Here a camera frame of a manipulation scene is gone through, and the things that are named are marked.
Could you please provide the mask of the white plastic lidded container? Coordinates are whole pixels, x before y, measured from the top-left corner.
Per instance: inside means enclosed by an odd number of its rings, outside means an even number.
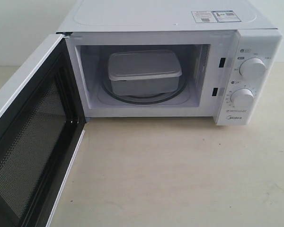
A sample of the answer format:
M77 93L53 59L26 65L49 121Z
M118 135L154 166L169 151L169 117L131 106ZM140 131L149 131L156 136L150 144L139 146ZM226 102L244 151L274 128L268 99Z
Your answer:
M173 92L182 69L170 50L118 52L108 60L112 91L119 96L142 96Z

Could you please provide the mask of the white microwave door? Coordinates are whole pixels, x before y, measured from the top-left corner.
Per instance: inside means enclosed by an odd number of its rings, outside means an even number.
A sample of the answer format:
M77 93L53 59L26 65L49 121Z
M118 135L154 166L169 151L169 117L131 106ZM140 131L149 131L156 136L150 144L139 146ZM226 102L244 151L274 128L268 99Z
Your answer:
M0 89L0 227L50 225L84 135L64 35L50 35Z

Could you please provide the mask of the white microwave oven body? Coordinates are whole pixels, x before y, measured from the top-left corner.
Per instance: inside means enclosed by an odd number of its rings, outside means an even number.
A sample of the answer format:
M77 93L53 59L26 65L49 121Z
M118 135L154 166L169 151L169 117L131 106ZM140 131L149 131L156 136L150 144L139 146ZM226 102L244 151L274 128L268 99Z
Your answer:
M232 10L241 22L196 23L192 11ZM212 117L217 125L246 125L258 103L282 40L278 28L247 0L80 0L57 30L66 38L86 118ZM110 55L170 50L185 89L154 105L118 101L101 86ZM259 58L266 73L246 80L241 64ZM231 95L249 89L254 102L236 108Z

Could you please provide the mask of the lower white control knob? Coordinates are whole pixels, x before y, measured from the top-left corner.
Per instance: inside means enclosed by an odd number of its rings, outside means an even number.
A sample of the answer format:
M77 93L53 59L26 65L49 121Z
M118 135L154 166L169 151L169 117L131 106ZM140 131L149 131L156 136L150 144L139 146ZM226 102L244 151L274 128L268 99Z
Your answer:
M249 108L254 102L254 96L251 90L243 88L236 90L231 95L231 103L236 108Z

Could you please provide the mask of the white control knob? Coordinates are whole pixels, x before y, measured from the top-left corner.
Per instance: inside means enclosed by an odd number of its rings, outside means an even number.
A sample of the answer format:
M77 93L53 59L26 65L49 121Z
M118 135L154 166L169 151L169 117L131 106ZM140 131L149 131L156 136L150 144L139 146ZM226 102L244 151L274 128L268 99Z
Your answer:
M261 59L250 58L241 64L239 72L246 80L258 79L265 75L266 66Z
M231 95L231 103L236 108L249 108L254 102L254 96L251 90L243 88L236 90Z

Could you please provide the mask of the blue white label sticker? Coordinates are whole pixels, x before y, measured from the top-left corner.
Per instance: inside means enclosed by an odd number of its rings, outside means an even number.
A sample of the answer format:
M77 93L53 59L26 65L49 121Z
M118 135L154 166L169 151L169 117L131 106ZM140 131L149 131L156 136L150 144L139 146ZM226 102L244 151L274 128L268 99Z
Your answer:
M220 11L192 11L196 23L231 23L241 22L232 10Z

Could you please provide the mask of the upper white control knob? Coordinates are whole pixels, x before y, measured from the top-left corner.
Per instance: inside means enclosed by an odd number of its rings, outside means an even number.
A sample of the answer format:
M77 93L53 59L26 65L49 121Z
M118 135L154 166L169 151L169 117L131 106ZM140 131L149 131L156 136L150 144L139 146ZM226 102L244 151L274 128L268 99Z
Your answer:
M258 79L265 75L266 66L261 59L250 58L241 64L239 72L246 80Z

